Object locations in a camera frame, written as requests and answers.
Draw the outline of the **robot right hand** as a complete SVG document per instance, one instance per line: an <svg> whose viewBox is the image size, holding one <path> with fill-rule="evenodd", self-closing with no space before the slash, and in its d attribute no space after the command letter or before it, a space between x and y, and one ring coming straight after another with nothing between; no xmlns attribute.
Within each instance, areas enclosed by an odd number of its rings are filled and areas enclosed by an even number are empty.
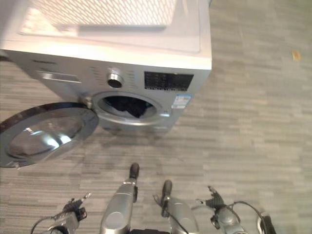
<svg viewBox="0 0 312 234"><path fill-rule="evenodd" d="M219 210L226 206L222 196L217 192L217 190L213 187L208 185L208 190L210 192L211 198L210 199L196 199L196 202L205 205L211 209Z"/></svg>

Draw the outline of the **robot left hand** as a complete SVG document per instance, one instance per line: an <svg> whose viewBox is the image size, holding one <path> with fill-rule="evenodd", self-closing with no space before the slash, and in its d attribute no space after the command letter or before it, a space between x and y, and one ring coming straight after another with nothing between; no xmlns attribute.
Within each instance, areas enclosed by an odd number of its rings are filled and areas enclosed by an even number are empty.
<svg viewBox="0 0 312 234"><path fill-rule="evenodd" d="M75 200L72 198L68 201L63 207L62 211L64 213L73 212L78 220L78 222L82 221L87 217L87 212L84 207L81 208L83 202L88 199L92 195L91 192L87 192L82 198Z"/></svg>

